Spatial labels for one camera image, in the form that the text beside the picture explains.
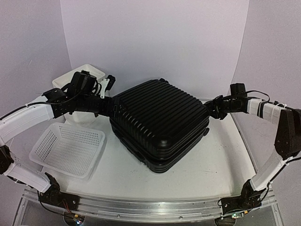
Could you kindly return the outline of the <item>black ribbed hard suitcase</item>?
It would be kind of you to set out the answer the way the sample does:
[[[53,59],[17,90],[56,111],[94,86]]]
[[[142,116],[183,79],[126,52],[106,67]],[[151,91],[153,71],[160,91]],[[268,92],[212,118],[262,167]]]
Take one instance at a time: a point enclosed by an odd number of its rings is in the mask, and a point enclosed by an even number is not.
[[[165,173],[209,132],[209,111],[164,79],[149,80],[115,96],[127,106],[110,118],[114,134],[154,173]]]

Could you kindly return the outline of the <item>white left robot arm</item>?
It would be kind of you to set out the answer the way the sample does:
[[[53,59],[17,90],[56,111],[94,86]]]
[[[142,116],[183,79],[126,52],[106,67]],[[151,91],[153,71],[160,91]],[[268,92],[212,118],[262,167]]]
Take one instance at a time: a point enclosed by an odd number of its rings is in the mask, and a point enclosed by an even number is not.
[[[25,138],[25,132],[47,121],[77,112],[115,117],[121,104],[116,97],[106,96],[116,78],[108,75],[98,81],[88,71],[76,71],[71,81],[62,88],[45,91],[31,102],[1,116],[0,118],[0,173],[16,183],[30,186],[54,206],[63,202],[63,195],[56,179],[41,173],[18,158],[18,152],[9,148],[8,142]]]

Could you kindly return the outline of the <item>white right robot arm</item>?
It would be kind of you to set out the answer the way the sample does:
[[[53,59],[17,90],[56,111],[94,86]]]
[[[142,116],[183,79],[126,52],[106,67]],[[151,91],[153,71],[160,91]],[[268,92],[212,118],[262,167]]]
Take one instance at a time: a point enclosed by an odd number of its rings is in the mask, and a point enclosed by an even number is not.
[[[230,85],[230,95],[205,102],[211,117],[223,120],[229,113],[246,113],[277,126],[273,152],[250,180],[253,191],[262,191],[287,164],[297,161],[301,151],[301,111],[281,102],[249,96],[243,83]]]

